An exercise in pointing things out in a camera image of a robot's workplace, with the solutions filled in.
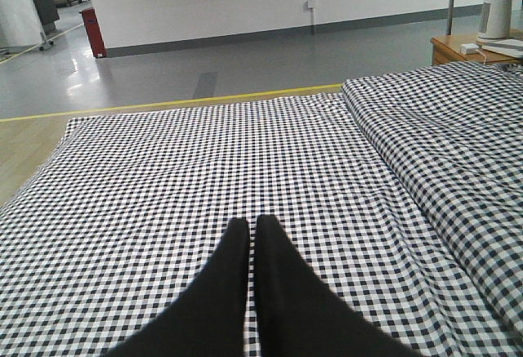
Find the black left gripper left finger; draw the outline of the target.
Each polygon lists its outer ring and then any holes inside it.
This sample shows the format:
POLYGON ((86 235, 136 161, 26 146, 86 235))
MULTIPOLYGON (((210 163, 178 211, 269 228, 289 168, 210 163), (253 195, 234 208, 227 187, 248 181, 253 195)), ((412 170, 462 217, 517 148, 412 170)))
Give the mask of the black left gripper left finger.
POLYGON ((249 229, 229 221, 217 249, 190 286, 108 356, 243 356, 249 229))

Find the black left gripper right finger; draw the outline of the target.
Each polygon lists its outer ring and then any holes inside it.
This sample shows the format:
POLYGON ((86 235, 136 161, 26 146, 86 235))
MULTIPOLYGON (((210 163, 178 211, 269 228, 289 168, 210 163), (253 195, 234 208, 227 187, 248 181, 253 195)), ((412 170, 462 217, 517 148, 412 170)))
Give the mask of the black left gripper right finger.
POLYGON ((415 356, 324 284, 278 219, 257 218, 255 306, 264 356, 415 356))

